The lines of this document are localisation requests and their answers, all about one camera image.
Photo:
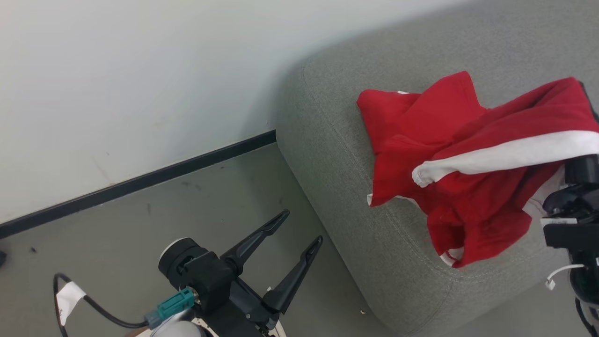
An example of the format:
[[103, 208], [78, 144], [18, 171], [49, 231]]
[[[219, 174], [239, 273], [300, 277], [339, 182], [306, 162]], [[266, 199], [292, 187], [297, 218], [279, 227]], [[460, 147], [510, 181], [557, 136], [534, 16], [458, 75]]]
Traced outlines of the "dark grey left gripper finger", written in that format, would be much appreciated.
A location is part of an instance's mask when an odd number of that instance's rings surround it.
[[319, 235], [316, 239], [302, 252], [299, 262], [294, 268], [283, 278], [283, 280], [273, 289], [267, 291], [263, 296], [263, 303], [272, 309], [274, 312], [286, 314], [293, 298], [297, 294], [298, 288], [301, 286], [310, 266], [317, 253], [323, 244], [323, 237]]
[[265, 238], [273, 235], [290, 215], [289, 210], [281, 211], [277, 216], [257, 228], [248, 237], [242, 239], [239, 243], [227, 250], [220, 256], [220, 259], [228, 264], [236, 275], [243, 273], [244, 265], [247, 260], [256, 251], [257, 247], [263, 243]]

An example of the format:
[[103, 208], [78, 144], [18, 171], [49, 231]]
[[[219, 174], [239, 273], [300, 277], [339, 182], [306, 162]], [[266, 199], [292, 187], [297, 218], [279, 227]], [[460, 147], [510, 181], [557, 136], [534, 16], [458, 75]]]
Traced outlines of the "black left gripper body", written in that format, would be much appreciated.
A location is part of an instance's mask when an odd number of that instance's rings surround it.
[[280, 314], [240, 278], [201, 282], [201, 318], [214, 337], [278, 337]]

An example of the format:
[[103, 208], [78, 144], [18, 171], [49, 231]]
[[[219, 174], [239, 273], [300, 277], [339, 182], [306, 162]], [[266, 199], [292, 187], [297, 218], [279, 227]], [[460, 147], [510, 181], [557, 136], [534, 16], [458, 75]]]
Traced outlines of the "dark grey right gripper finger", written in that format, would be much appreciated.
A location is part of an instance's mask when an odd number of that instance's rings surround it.
[[590, 99], [590, 96], [589, 96], [589, 94], [588, 94], [588, 92], [586, 90], [586, 87], [585, 87], [584, 83], [582, 81], [580, 81], [579, 84], [580, 84], [580, 86], [581, 86], [581, 88], [582, 88], [582, 90], [583, 90], [583, 92], [584, 92], [584, 94], [586, 96], [586, 99], [587, 99], [588, 104], [590, 106], [591, 113], [593, 114], [593, 118], [595, 119], [595, 121], [599, 121], [599, 114], [593, 108], [592, 101]]

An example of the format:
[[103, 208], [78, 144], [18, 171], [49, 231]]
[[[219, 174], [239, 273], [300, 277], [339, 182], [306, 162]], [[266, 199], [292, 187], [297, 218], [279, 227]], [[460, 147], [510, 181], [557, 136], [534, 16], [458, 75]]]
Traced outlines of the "red and white garment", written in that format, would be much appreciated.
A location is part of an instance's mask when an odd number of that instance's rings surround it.
[[357, 106], [375, 155], [368, 204], [413, 200], [437, 255], [456, 269], [516, 243], [542, 185], [566, 160], [599, 154], [599, 122], [573, 77], [492, 109], [466, 71], [422, 93], [364, 90]]

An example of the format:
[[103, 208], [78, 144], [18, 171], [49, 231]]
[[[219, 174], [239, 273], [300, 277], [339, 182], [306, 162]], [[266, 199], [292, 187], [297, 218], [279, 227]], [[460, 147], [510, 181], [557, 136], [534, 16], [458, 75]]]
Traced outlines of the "grey fabric sofa seat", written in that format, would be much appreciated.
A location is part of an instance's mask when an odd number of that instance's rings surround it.
[[396, 23], [310, 56], [278, 96], [282, 155], [368, 314], [400, 337], [441, 337], [567, 262], [535, 222], [499, 257], [458, 271], [436, 255], [413, 203], [368, 207], [374, 155], [359, 93], [422, 92], [463, 70], [486, 107], [574, 76], [599, 112], [599, 0], [477, 0]]

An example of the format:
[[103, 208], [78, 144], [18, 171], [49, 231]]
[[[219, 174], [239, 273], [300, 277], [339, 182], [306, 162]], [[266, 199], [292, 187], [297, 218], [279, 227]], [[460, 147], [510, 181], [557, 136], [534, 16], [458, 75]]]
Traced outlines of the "black wall baseboard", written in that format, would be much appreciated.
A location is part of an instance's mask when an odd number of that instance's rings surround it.
[[161, 168], [160, 170], [152, 171], [148, 174], [129, 179], [128, 181], [117, 183], [116, 185], [111, 185], [107, 188], [21, 216], [14, 220], [9, 220], [0, 224], [0, 240], [77, 212], [96, 207], [97, 205], [105, 204], [139, 190], [171, 181], [275, 142], [275, 130], [265, 132], [258, 136], [229, 145], [228, 147], [220, 148], [201, 156], [195, 156], [191, 159]]

